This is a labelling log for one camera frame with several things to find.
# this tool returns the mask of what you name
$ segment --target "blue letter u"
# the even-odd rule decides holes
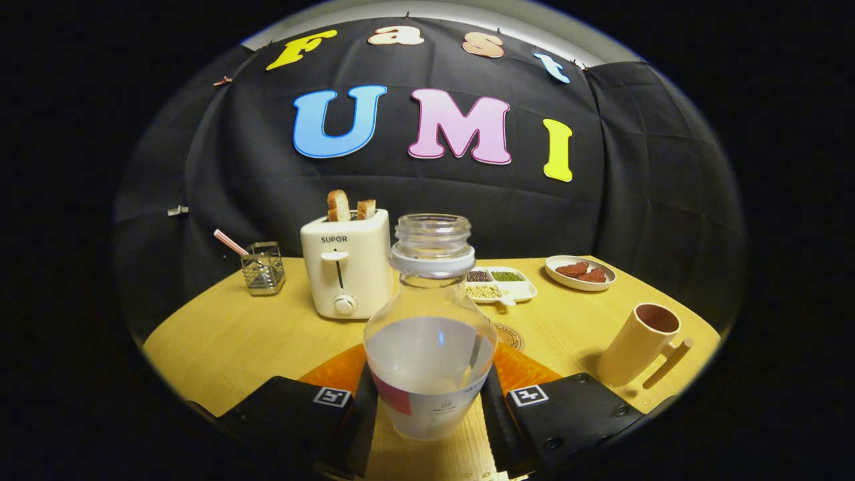
[[[377,121],[377,99],[386,93],[384,86],[355,86],[347,95],[357,100],[351,131],[338,137],[323,132],[327,105],[336,97],[332,90],[307,93],[297,100],[294,121],[294,147],[306,157],[341,157],[363,148],[374,135]]]

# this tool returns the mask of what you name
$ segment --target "yellow table surface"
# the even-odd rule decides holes
[[[366,321],[319,316],[304,261],[283,260],[286,282],[277,295],[250,296],[237,271],[182,306],[151,333],[143,350],[178,395],[219,417],[271,377],[296,379],[362,341]],[[690,383],[720,339],[688,308],[612,266],[617,280],[611,288],[588,293],[554,282],[546,274],[543,258],[484,259],[477,265],[512,267],[534,284],[538,293],[529,301],[480,307],[494,323],[522,336],[526,355],[563,376],[593,374],[597,357],[638,303],[654,302],[677,314],[682,327],[675,342],[685,337],[694,341],[686,357],[651,389],[643,389],[641,383],[664,361],[663,356],[630,384],[611,388],[643,413]],[[434,442],[401,438],[384,405],[378,406],[366,479],[507,479],[504,472],[496,472],[480,400],[455,434]]]

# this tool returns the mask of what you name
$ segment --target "meat slice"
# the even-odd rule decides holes
[[[581,276],[578,276],[576,278],[580,281],[587,282],[605,282],[605,272],[598,267],[597,269],[593,269],[591,270],[591,272],[588,272],[587,274],[582,274]]]
[[[581,276],[582,274],[585,274],[587,272],[587,267],[588,267],[587,262],[580,262],[580,263],[576,263],[576,264],[563,265],[563,266],[555,269],[555,271],[558,274],[561,274],[562,276],[578,277],[578,276]]]

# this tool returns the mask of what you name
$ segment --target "white plate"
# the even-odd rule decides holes
[[[524,300],[529,300],[537,295],[537,288],[528,278],[522,274],[519,270],[514,269],[512,267],[475,267],[472,270],[479,270],[481,272],[488,272],[490,274],[490,278],[492,279],[490,282],[466,282],[467,286],[494,286],[504,294],[503,298],[498,297],[474,297],[469,296],[469,298],[479,304],[492,304],[493,302],[502,302],[503,304],[513,306],[516,302],[523,302]],[[513,272],[517,274],[519,277],[522,277],[521,281],[496,281],[493,278],[493,272]]]
[[[596,269],[598,267],[602,269],[605,274],[605,282],[580,281],[574,277],[558,274],[555,271],[555,269],[564,265],[576,264],[579,262],[588,263],[588,272],[591,272],[592,269]],[[548,258],[546,260],[546,273],[549,274],[549,277],[551,277],[555,282],[559,282],[569,288],[589,292],[605,291],[607,288],[611,287],[611,284],[613,284],[617,279],[617,274],[615,274],[615,271],[610,269],[609,266],[603,265],[589,258],[578,258],[576,256],[552,256]]]

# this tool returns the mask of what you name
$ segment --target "beige mug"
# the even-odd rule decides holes
[[[653,387],[680,362],[693,345],[689,338],[684,339],[679,346],[672,342],[680,331],[680,324],[680,318],[667,307],[651,303],[638,304],[597,361],[597,377],[611,386],[623,386],[662,354],[668,360],[642,384],[644,389]]]

